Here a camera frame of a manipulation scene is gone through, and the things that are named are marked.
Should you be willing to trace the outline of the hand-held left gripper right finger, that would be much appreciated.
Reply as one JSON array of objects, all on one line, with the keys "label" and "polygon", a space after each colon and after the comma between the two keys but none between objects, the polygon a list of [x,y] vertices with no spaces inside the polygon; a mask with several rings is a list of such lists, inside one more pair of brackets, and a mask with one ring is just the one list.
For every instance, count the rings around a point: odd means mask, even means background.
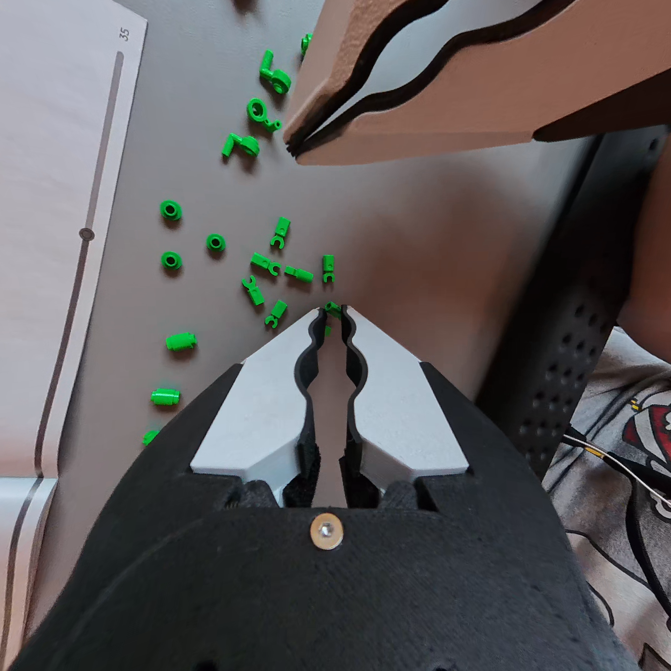
[{"label": "hand-held left gripper right finger", "polygon": [[468,461],[421,360],[347,305],[341,334],[355,386],[340,458],[348,507],[377,507],[395,482],[464,474]]}]

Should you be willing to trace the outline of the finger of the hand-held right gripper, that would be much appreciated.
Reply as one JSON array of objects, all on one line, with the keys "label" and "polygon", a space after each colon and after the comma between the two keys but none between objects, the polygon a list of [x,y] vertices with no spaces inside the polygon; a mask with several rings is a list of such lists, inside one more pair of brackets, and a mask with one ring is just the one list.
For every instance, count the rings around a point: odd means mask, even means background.
[{"label": "finger of the hand-held right gripper", "polygon": [[[448,111],[458,121],[474,112],[469,131],[505,132],[506,139],[531,131],[514,143],[524,144],[535,130],[668,69],[669,1],[572,1],[524,36],[450,61],[449,92],[466,97]],[[352,165],[436,154],[293,155],[303,165]]]},{"label": "finger of the hand-held right gripper", "polygon": [[440,154],[526,142],[531,131],[469,131],[448,111],[465,93],[450,93],[448,64],[468,49],[498,46],[553,20],[571,1],[538,1],[508,21],[450,38],[414,79],[365,96],[359,92],[385,47],[401,30],[447,1],[326,1],[317,21],[314,50],[306,56],[290,100],[284,142],[291,154]]}]

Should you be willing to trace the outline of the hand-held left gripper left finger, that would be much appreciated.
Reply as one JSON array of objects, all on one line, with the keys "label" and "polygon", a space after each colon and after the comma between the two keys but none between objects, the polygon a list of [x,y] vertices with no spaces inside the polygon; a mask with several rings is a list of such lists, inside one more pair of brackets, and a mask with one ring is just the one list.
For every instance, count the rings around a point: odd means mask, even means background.
[{"label": "hand-held left gripper left finger", "polygon": [[325,310],[313,309],[243,361],[194,473],[264,481],[280,506],[311,507],[321,458],[307,387],[324,337]]}]

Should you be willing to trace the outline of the row of green cylinders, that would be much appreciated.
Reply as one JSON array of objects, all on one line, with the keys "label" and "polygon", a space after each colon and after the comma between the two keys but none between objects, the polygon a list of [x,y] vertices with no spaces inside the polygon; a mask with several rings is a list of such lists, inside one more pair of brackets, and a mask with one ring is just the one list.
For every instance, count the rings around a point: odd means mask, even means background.
[{"label": "row of green cylinders", "polygon": [[[197,337],[191,332],[170,335],[165,340],[166,348],[173,354],[192,350],[197,345]],[[152,391],[150,401],[157,407],[174,407],[179,404],[180,391],[173,388],[159,387]],[[158,436],[160,430],[149,430],[142,438],[143,447],[147,447]]]}]

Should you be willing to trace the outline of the cluster of green clips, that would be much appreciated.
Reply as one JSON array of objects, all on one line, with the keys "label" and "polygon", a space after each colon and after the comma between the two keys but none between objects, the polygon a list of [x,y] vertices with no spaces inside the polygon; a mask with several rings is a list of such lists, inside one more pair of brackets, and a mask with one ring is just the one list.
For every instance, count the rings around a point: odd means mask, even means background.
[{"label": "cluster of green clips", "polygon": [[[289,228],[290,220],[286,217],[280,217],[275,227],[274,235],[271,238],[270,246],[277,246],[280,250],[282,250],[284,248],[284,243],[286,241]],[[250,264],[262,270],[267,270],[274,277],[278,276],[279,272],[282,270],[285,275],[292,277],[299,282],[311,283],[314,280],[314,274],[305,269],[296,268],[290,265],[286,265],[283,268],[281,263],[257,252],[255,252],[250,258]],[[323,282],[334,282],[335,257],[332,254],[323,255],[322,268]],[[242,279],[241,284],[243,288],[247,290],[247,294],[249,295],[249,298],[254,306],[260,306],[264,304],[264,297],[259,286],[257,285],[254,276],[250,275],[247,279]],[[281,300],[278,300],[276,305],[271,310],[269,316],[265,318],[264,323],[266,325],[270,324],[272,328],[276,328],[279,324],[281,316],[285,313],[286,309],[287,304]]]}]

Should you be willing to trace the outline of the person's right forearm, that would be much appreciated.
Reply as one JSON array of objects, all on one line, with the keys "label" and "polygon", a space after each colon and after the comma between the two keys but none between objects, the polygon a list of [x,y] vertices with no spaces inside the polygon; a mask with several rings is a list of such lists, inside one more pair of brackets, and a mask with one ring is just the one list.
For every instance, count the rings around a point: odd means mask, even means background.
[{"label": "person's right forearm", "polygon": [[642,348],[670,363],[670,143],[651,176],[635,227],[629,295],[618,323]]}]

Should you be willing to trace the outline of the green round plate with bar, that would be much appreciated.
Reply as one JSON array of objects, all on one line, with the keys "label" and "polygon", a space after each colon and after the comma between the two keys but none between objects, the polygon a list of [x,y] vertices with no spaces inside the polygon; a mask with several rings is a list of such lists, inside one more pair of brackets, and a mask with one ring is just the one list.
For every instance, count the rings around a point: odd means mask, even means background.
[{"label": "green round plate with bar", "polygon": [[285,71],[273,68],[273,58],[273,51],[267,49],[262,57],[259,76],[261,79],[268,81],[276,93],[285,95],[289,92],[291,79]]},{"label": "green round plate with bar", "polygon": [[231,132],[222,147],[222,157],[229,158],[235,149],[256,158],[260,153],[260,146],[254,136],[239,136]]},{"label": "green round plate with bar", "polygon": [[247,103],[247,116],[251,122],[262,126],[264,130],[274,133],[282,129],[281,120],[271,120],[268,116],[267,106],[258,97],[251,98]]}]

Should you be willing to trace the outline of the black perforated panel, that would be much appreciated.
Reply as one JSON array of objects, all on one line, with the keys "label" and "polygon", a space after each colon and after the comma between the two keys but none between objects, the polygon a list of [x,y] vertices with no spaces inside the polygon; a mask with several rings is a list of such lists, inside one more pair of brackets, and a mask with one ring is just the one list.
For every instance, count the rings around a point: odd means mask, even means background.
[{"label": "black perforated panel", "polygon": [[627,296],[635,224],[668,130],[586,143],[476,397],[540,480]]}]

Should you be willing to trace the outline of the grey printed t-shirt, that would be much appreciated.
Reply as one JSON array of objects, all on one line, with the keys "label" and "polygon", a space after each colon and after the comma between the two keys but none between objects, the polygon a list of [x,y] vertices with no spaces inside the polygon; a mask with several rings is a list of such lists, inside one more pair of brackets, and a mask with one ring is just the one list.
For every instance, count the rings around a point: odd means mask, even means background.
[{"label": "grey printed t-shirt", "polygon": [[543,480],[601,613],[642,670],[670,669],[670,365],[619,327]]}]

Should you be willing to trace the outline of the open instruction booklet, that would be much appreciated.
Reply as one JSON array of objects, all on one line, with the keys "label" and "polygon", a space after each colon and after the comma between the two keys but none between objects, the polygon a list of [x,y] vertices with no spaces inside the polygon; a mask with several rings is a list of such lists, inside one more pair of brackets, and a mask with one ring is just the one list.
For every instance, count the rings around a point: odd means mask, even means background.
[{"label": "open instruction booklet", "polygon": [[147,22],[1,2],[1,665],[26,635]]}]

